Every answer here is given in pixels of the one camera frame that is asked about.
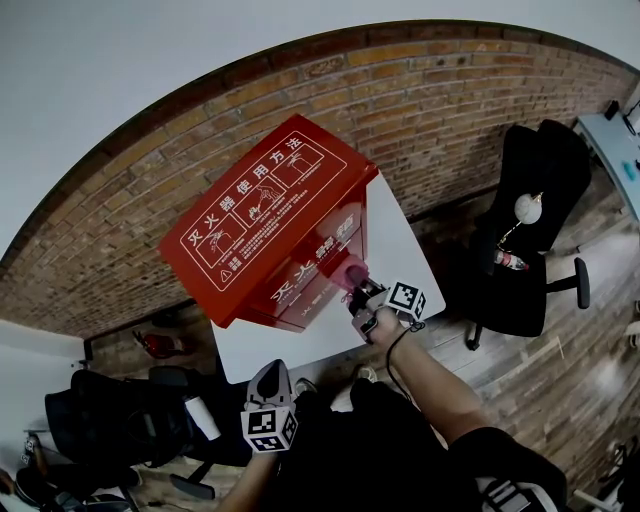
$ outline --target black sleeve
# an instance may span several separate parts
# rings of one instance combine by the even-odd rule
[[[567,479],[547,459],[517,443],[497,428],[480,428],[465,434],[449,447],[449,457],[467,476],[483,476],[527,482],[542,487],[558,510],[567,501]]]

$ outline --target chair wheel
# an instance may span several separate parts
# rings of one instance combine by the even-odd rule
[[[474,339],[468,339],[464,342],[469,350],[476,351],[480,347],[480,342]]]

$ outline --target chair seat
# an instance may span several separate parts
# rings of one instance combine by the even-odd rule
[[[539,336],[547,308],[547,269],[544,256],[520,253],[528,270],[496,264],[493,275],[476,267],[467,273],[464,290],[466,316],[492,331],[514,336]]]

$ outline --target brick wall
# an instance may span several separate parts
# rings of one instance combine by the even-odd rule
[[[188,298],[158,242],[293,113],[372,158],[414,216],[494,185],[509,125],[571,123],[622,103],[637,78],[572,41],[475,24],[357,28],[238,61],[69,171],[2,260],[0,317],[89,337]]]

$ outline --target red box lid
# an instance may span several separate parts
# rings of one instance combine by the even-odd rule
[[[178,221],[160,253],[220,327],[298,242],[376,166],[295,115],[229,169]]]

